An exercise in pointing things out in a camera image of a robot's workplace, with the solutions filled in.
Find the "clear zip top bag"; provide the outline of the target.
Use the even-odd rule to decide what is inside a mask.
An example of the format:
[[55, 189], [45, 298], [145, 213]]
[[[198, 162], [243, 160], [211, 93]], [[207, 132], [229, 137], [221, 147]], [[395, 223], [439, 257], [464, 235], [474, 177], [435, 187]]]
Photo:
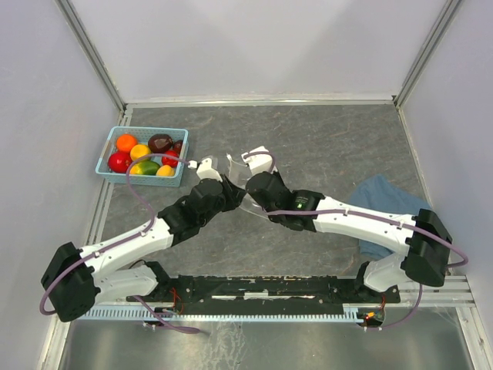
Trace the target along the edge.
[[[241, 160], [235, 160], [229, 153], [226, 155], [228, 164], [227, 177], [236, 187], [245, 189], [247, 181], [253, 176], [247, 165]], [[247, 213], [267, 219], [266, 212], [261, 208], [253, 198], [247, 193], [240, 203], [240, 209]]]

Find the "red bell pepper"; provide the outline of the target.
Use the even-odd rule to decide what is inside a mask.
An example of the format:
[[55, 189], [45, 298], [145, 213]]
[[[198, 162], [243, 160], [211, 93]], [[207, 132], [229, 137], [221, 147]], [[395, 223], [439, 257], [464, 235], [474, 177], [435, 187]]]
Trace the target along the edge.
[[164, 156], [161, 159], [162, 165], [176, 168], [179, 163], [178, 158], [179, 154], [176, 151], [168, 150], [164, 153]]

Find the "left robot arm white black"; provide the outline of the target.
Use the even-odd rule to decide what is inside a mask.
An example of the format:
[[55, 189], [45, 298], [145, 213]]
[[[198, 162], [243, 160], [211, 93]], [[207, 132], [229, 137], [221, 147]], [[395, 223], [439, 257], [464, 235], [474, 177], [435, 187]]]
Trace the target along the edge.
[[217, 214], [238, 208], [246, 194], [227, 178], [201, 180], [189, 194], [133, 230], [85, 247], [63, 244], [42, 275], [40, 312], [57, 315], [62, 322], [82, 317], [98, 298], [115, 292], [109, 278], [121, 267], [196, 236]]

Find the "dark purple fruit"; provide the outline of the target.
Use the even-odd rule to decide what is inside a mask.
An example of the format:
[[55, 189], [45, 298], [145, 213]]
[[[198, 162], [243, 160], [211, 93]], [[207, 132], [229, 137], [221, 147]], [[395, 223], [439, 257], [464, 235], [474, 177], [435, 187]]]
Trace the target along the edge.
[[152, 153], [165, 153], [173, 148], [174, 142], [171, 136], [165, 133], [157, 133], [151, 136], [147, 146]]

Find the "yellow orange round fruit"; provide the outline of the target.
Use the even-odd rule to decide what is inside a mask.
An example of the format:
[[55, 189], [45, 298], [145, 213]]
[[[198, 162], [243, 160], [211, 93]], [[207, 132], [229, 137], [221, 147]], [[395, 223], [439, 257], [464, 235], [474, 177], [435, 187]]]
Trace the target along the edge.
[[141, 157], [147, 156], [151, 154], [151, 149], [144, 144], [135, 145], [129, 152], [129, 155], [132, 161], [136, 161]]

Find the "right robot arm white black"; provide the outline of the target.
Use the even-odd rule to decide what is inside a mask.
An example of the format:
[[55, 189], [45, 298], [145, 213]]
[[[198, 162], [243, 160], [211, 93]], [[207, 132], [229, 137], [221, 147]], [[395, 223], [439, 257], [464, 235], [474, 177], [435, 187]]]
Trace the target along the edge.
[[364, 266], [354, 294], [372, 301], [402, 282], [443, 286], [451, 235], [438, 215], [386, 214], [352, 206], [309, 190], [289, 190], [279, 173], [262, 172], [246, 182], [246, 192], [269, 220], [295, 231], [333, 233], [380, 245], [390, 255]]

